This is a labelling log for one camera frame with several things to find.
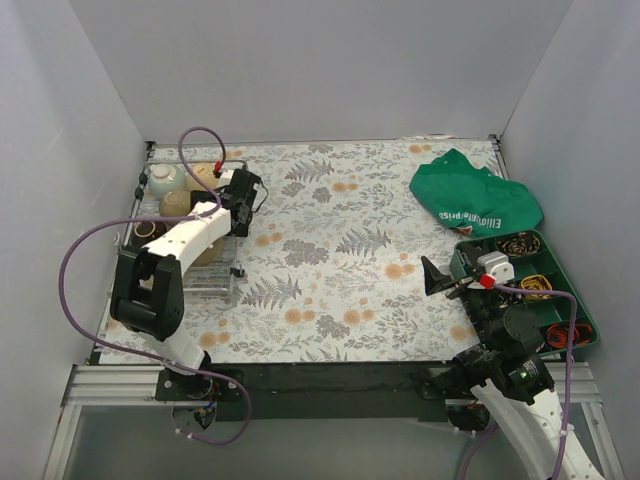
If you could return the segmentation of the tan bowl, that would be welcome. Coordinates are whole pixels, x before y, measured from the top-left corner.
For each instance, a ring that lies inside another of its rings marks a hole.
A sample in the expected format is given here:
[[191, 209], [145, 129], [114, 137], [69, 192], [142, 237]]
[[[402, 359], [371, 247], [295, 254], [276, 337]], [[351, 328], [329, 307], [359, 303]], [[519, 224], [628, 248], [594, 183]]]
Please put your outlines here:
[[159, 214], [164, 218], [187, 216], [191, 210], [191, 193], [187, 190], [168, 192], [159, 204]]

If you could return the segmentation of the dark brown bowl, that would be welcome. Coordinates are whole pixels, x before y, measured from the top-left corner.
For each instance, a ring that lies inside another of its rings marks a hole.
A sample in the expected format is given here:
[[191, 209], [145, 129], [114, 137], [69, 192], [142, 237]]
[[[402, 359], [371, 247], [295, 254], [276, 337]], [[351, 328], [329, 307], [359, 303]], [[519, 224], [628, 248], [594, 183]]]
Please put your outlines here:
[[129, 244], [142, 248], [148, 243], [164, 236], [168, 231], [167, 225], [161, 221], [143, 221], [134, 225]]

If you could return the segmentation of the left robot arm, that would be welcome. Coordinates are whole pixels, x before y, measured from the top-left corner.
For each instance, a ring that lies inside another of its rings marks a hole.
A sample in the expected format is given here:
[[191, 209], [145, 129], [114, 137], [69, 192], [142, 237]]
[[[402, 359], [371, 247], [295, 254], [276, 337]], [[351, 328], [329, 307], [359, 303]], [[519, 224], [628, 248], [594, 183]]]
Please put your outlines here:
[[205, 351], [182, 325], [185, 310], [183, 277], [214, 243], [246, 237], [261, 178], [245, 168], [226, 171], [212, 193], [191, 195], [189, 220], [182, 220], [143, 247], [118, 253], [110, 316], [141, 336], [160, 361], [180, 373], [178, 387], [193, 400], [205, 398], [213, 386], [203, 369]]

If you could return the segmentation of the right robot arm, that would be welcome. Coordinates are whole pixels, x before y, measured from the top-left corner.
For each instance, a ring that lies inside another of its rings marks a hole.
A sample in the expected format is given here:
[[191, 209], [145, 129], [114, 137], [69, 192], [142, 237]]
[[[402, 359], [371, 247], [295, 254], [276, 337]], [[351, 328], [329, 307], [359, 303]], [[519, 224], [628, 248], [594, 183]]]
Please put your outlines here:
[[511, 286], [515, 268], [498, 251], [464, 249], [471, 271], [456, 278], [421, 259], [425, 293], [471, 302], [479, 344], [457, 354], [449, 369], [428, 380], [445, 395], [474, 397], [486, 408], [492, 430], [501, 430], [531, 479], [599, 479], [570, 423], [571, 388], [562, 393], [541, 359], [544, 339], [535, 312], [524, 303], [495, 306], [497, 293], [525, 297]]

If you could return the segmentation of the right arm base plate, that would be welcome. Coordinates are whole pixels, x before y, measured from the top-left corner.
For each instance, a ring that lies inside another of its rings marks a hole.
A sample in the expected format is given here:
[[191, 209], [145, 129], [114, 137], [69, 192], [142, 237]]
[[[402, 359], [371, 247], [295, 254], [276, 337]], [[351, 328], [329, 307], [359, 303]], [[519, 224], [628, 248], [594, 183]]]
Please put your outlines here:
[[421, 395], [428, 400], [476, 400], [470, 384], [455, 368], [421, 371], [417, 382]]

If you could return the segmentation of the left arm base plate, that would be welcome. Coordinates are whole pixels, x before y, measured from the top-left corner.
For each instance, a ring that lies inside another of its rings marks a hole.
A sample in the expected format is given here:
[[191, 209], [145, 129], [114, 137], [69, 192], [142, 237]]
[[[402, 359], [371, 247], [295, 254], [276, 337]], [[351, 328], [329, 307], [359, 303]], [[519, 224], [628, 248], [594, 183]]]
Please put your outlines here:
[[157, 401], [239, 401], [242, 393], [229, 380], [163, 369], [158, 376], [154, 398]]

